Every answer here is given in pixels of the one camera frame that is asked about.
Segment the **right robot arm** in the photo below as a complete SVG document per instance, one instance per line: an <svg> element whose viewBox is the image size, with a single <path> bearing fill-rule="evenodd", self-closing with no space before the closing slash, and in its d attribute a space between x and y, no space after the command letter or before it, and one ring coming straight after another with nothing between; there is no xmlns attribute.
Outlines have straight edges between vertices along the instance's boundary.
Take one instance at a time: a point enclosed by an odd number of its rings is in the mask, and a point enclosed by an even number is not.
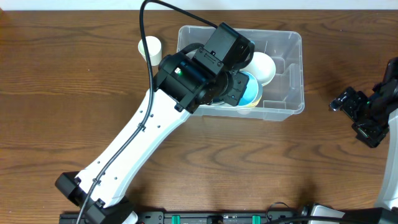
<svg viewBox="0 0 398 224"><path fill-rule="evenodd" d="M380 145L389 134L389 149L382 187L373 208L335 210L314 204L302 210L302 223L391 223L397 224L397 58L388 61L382 82L373 94L348 87L331 103L353 121L356 139L370 148Z"/></svg>

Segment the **light blue paper cup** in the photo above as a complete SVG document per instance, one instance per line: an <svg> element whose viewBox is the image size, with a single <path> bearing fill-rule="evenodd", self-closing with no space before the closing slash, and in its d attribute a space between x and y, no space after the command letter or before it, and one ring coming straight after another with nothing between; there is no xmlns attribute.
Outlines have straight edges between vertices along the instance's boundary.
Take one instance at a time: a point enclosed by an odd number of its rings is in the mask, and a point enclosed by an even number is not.
<svg viewBox="0 0 398 224"><path fill-rule="evenodd" d="M249 81L246 85L246 89L243 93L242 98L239 101L238 106L252 108L258 104L261 98L260 92L262 90L262 86L259 84L255 76L253 76L249 72L243 72L243 74L249 77Z"/></svg>

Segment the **white small bowl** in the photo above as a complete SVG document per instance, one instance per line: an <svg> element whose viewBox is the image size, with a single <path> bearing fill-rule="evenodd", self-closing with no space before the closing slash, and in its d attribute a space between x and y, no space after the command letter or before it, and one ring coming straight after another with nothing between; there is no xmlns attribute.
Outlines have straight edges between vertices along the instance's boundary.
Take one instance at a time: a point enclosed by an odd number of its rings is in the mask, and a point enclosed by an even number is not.
<svg viewBox="0 0 398 224"><path fill-rule="evenodd" d="M251 62L241 69L253 75L262 85L268 85L276 74L276 65L273 59L265 53L254 52Z"/></svg>

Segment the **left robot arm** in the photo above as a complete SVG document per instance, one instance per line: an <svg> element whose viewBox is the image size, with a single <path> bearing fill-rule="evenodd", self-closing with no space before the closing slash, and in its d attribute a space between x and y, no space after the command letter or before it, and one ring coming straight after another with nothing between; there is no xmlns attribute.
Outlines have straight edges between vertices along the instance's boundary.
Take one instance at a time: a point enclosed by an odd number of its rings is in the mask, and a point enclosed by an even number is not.
<svg viewBox="0 0 398 224"><path fill-rule="evenodd" d="M75 223L135 223L126 190L161 142L201 105L237 106L249 77L242 72L254 43L222 23L205 44L193 43L159 63L141 105L105 151L56 187L80 209Z"/></svg>

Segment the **cream paper cup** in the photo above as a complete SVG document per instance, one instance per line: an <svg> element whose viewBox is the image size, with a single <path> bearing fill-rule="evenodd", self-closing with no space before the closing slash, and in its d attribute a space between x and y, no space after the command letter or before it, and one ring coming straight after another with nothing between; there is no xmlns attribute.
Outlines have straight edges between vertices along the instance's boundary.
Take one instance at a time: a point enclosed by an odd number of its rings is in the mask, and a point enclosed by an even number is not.
<svg viewBox="0 0 398 224"><path fill-rule="evenodd" d="M162 43L161 41L154 36L147 36L146 37L147 48L149 51L150 62L152 66L158 66L160 61L162 60ZM146 54L144 52L144 43L143 40L140 40L138 43L138 51L146 60Z"/></svg>

